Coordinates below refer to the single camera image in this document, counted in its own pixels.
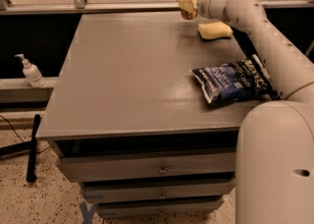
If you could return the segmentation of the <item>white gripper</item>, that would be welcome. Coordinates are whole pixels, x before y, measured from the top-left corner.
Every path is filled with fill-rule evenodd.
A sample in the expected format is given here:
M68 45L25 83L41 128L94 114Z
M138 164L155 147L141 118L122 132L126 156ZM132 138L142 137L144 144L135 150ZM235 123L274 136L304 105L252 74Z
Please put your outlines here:
M198 14L207 19L227 21L226 5L228 0L178 0L179 7L186 13Z

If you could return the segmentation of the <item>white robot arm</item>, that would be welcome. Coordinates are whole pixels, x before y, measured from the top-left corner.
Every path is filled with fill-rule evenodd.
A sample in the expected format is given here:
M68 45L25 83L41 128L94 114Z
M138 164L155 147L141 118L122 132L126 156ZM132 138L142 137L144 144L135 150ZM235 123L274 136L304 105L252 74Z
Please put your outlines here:
M268 20L260 0L179 0L179 6L246 33L279 93L241 123L235 223L314 224L313 63Z

